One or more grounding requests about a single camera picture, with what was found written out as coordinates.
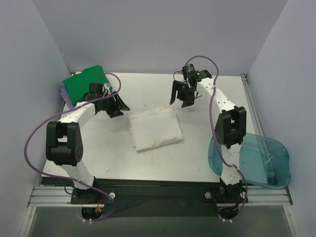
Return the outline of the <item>white t-shirt red print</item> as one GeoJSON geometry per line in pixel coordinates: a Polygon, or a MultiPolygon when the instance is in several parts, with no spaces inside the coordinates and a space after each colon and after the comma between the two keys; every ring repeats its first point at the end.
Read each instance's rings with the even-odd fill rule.
{"type": "Polygon", "coordinates": [[[171,106],[134,112],[128,118],[133,144],[138,152],[183,141],[178,119],[171,106]]]}

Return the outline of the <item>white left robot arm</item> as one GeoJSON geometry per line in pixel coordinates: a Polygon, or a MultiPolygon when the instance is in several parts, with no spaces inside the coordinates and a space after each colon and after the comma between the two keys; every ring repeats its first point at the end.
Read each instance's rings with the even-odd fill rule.
{"type": "Polygon", "coordinates": [[[95,188],[95,177],[84,164],[81,129],[90,118],[105,111],[110,118],[124,115],[130,108],[110,84],[91,83],[89,91],[77,102],[68,114],[46,126],[46,158],[61,167],[73,179],[75,189],[82,190],[88,203],[95,203],[100,191],[95,188]]]}

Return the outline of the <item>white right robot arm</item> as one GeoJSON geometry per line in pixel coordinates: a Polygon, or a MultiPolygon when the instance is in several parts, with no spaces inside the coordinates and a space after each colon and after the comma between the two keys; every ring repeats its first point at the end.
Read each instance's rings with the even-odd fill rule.
{"type": "Polygon", "coordinates": [[[181,74],[183,80],[172,83],[170,104],[179,100],[182,108],[192,106],[198,95],[208,100],[212,138],[222,161],[220,181],[224,186],[219,189],[219,197],[231,201],[237,195],[235,188],[242,184],[239,156],[246,135],[246,109],[238,107],[217,88],[209,71],[197,71],[193,64],[187,64],[181,74]]]}

